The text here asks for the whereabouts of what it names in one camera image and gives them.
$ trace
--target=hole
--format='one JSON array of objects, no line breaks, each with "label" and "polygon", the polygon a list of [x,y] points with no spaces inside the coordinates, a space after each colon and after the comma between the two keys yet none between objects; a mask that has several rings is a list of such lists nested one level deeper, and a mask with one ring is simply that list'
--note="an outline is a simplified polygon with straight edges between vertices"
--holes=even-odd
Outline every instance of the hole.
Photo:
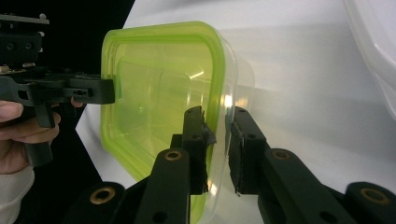
[{"label": "hole", "polygon": [[33,43],[31,43],[31,42],[29,42],[29,43],[26,43],[26,45],[25,45],[25,48],[26,49],[33,49]]},{"label": "hole", "polygon": [[97,189],[91,194],[90,201],[93,204],[107,203],[116,195],[116,191],[111,187]]},{"label": "hole", "polygon": [[371,201],[372,203],[378,204],[389,204],[390,200],[383,192],[377,189],[361,189],[361,195]]},{"label": "hole", "polygon": [[18,95],[20,96],[20,98],[22,100],[28,100],[29,97],[27,96],[27,92],[26,91],[18,91]]},{"label": "hole", "polygon": [[165,158],[169,161],[176,161],[181,158],[181,153],[178,151],[170,151],[165,154]]},{"label": "hole", "polygon": [[74,94],[76,94],[76,95],[85,95],[86,93],[84,91],[75,91]]},{"label": "hole", "polygon": [[273,157],[277,160],[288,160],[290,159],[290,154],[284,150],[274,150]]},{"label": "hole", "polygon": [[321,212],[319,215],[320,215],[321,219],[323,219],[325,222],[328,222],[328,223],[337,223],[337,221],[338,221],[337,218],[333,214],[328,213],[328,212]]},{"label": "hole", "polygon": [[108,192],[107,190],[103,190],[96,194],[96,198],[99,200],[103,200],[107,198],[108,195],[110,195],[110,192]]},{"label": "hole", "polygon": [[164,223],[168,219],[168,215],[165,212],[156,212],[154,216],[152,216],[152,221],[155,223]]},{"label": "hole", "polygon": [[7,49],[8,50],[14,50],[16,48],[16,45],[14,43],[8,43],[7,44]]}]

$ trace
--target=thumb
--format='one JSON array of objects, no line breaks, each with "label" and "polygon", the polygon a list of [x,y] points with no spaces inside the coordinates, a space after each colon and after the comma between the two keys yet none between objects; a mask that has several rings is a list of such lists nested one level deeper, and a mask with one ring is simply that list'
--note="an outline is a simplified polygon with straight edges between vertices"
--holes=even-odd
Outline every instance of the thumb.
[{"label": "thumb", "polygon": [[15,102],[0,101],[0,122],[16,119],[21,116],[23,105]]}]

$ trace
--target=plastic food container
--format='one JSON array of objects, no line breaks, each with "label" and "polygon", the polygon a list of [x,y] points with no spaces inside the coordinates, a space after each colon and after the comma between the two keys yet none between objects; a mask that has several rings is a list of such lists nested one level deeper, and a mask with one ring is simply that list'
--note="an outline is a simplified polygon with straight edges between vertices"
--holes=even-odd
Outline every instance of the plastic food container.
[{"label": "plastic food container", "polygon": [[102,78],[113,79],[116,89],[116,103],[102,106],[102,144],[136,181],[150,174],[172,135],[182,133],[184,112],[202,107],[217,143],[207,152],[209,192],[191,197],[191,223],[209,220],[226,165],[225,120],[233,119],[235,102],[248,106],[252,89],[246,87],[254,82],[250,77],[236,99],[238,67],[231,47],[199,21],[110,31]]},{"label": "plastic food container", "polygon": [[361,54],[396,119],[396,2],[345,0],[344,4]]}]

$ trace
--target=container lid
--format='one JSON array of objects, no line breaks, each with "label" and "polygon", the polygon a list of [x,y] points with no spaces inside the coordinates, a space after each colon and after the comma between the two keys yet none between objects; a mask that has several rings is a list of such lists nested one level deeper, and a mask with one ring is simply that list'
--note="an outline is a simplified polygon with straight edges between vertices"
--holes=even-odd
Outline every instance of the container lid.
[{"label": "container lid", "polygon": [[[182,133],[184,112],[200,105],[221,151],[207,152],[209,187],[216,190],[227,150],[224,116],[233,116],[237,67],[233,51],[211,26],[189,21],[110,31],[102,51],[102,78],[113,79],[116,102],[102,105],[104,148],[137,181],[147,177],[159,152]],[[191,222],[211,196],[191,197]]]}]

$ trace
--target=human hand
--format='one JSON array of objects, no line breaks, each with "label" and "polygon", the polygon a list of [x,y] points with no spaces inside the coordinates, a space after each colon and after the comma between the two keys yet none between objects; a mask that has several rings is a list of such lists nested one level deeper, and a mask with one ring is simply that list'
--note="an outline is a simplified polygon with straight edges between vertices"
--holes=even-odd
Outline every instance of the human hand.
[{"label": "human hand", "polygon": [[[72,100],[72,105],[81,107],[82,103]],[[29,165],[23,143],[48,142],[59,133],[61,116],[57,113],[53,113],[54,128],[40,127],[36,118],[11,124],[10,121],[18,118],[22,111],[21,104],[0,101],[0,175],[13,174]]]}]

